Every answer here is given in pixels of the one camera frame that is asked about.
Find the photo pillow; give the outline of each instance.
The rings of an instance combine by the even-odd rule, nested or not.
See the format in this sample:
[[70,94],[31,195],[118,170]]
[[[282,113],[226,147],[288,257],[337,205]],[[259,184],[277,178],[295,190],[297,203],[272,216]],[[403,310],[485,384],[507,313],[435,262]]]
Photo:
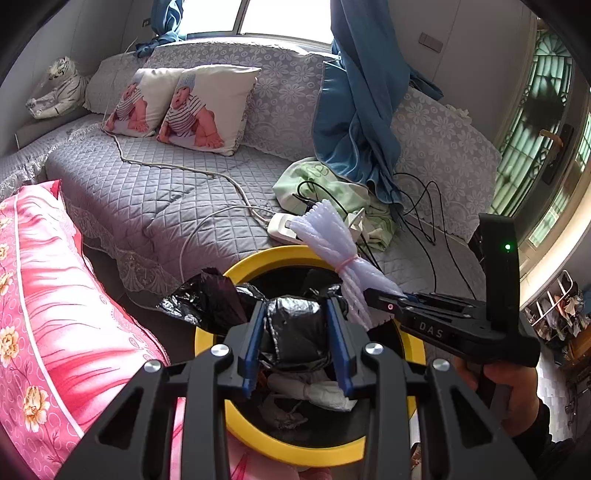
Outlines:
[[261,69],[202,65],[178,80],[158,140],[234,155],[242,140],[246,100]]
[[130,137],[154,135],[184,69],[139,69],[123,92],[105,130]]

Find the striped shirt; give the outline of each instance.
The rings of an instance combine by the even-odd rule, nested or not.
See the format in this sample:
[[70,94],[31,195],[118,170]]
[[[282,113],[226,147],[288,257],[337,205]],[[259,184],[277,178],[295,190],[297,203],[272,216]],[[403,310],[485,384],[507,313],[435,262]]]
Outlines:
[[205,107],[198,96],[189,95],[187,101],[178,110],[172,107],[168,109],[164,121],[168,122],[171,130],[178,137],[189,137],[194,134],[191,130],[195,123],[195,117]]
[[115,107],[115,113],[117,114],[117,118],[119,120],[128,120],[129,114],[134,109],[135,102],[142,99],[144,96],[142,95],[142,91],[139,88],[135,88],[134,92],[125,100],[121,97],[121,100]]

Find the pink pillow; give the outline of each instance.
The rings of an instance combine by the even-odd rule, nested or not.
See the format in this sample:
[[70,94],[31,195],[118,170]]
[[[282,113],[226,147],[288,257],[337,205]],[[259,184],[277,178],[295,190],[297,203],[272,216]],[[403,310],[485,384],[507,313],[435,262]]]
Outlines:
[[[37,476],[52,480],[144,362],[170,362],[95,279],[59,181],[0,203],[0,305],[0,423]],[[171,479],[180,477],[183,413],[179,399]],[[230,435],[228,450],[232,480],[299,478]]]

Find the person's hand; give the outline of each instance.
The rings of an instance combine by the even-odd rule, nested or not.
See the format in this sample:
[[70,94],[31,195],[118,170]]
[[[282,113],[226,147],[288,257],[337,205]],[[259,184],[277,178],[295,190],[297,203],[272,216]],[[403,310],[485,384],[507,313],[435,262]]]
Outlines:
[[[457,372],[470,388],[476,390],[478,379],[467,368],[465,360],[456,358]],[[513,387],[509,399],[508,417],[501,422],[510,437],[516,437],[530,428],[540,408],[538,398],[538,372],[535,368],[521,367],[507,362],[485,365],[484,374],[494,383]]]

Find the gray quilted sofa cover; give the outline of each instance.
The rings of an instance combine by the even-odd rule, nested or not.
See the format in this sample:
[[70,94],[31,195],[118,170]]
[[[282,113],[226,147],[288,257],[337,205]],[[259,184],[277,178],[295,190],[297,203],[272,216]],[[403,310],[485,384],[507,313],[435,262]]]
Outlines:
[[[145,67],[231,63],[262,68],[247,107],[243,144],[233,157],[222,157],[163,145],[155,138],[119,137],[123,158],[225,173],[244,188],[251,203],[280,211],[272,185],[292,161],[314,154],[311,125],[326,57],[290,44],[253,39],[159,47]],[[130,54],[103,63],[95,80],[112,85],[115,91],[87,94],[86,107],[95,113],[111,107],[139,66]],[[102,118],[88,115],[0,159],[0,194],[5,197],[23,181],[43,178],[40,172],[45,168],[48,178],[62,179],[68,211],[85,241],[117,260],[127,290],[165,295],[179,285],[179,253],[201,219],[243,201],[225,179],[122,160],[114,140],[100,130]],[[440,185],[447,231],[454,234],[451,249],[477,296],[483,297],[484,276],[465,240],[478,224],[478,213],[492,201],[500,155],[464,120],[412,88],[391,128],[403,146],[399,170],[414,173],[424,182],[435,179]],[[418,189],[399,178],[405,190],[416,195]],[[431,216],[427,206],[420,207],[419,214]],[[441,226],[439,212],[436,224]],[[437,271],[437,291],[469,295],[442,234],[435,246],[423,243]],[[221,213],[206,220],[188,244],[184,275],[189,278],[211,266],[225,271],[248,255],[276,245],[247,210]],[[433,289],[429,261],[408,231],[399,231],[387,251],[376,257],[384,272],[405,290]]]

